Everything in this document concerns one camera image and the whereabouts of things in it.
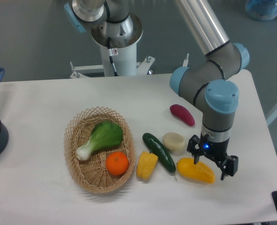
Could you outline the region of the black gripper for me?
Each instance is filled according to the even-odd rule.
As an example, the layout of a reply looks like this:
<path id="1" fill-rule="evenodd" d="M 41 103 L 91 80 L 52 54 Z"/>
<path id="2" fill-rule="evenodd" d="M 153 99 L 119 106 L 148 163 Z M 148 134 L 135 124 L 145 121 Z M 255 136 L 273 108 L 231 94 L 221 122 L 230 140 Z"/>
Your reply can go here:
<path id="1" fill-rule="evenodd" d="M 229 138 L 223 142 L 213 142 L 208 134 L 201 134 L 200 139 L 193 135 L 188 142 L 187 152 L 193 156 L 193 163 L 199 162 L 200 156 L 205 156 L 213 162 L 218 162 L 217 166 L 222 171 L 221 180 L 225 177 L 233 177 L 238 171 L 239 158 L 235 155 L 227 155 Z"/>

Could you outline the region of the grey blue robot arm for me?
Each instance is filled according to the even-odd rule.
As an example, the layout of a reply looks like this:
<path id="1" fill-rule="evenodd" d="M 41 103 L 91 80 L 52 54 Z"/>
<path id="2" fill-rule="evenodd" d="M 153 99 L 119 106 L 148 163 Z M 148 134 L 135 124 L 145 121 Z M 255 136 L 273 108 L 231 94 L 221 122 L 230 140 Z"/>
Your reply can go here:
<path id="1" fill-rule="evenodd" d="M 201 134 L 193 136 L 187 150 L 197 164 L 205 156 L 221 169 L 221 176 L 233 176 L 239 159 L 229 156 L 227 147 L 239 90 L 230 78 L 249 63 L 247 49 L 231 43 L 206 0 L 177 0 L 183 19 L 206 57 L 200 67 L 177 68 L 169 85 L 180 97 L 203 114 Z M 137 42 L 143 27 L 129 10 L 126 0 L 69 0 L 64 11 L 78 32 L 90 31 L 99 45 L 105 76 L 139 74 Z"/>

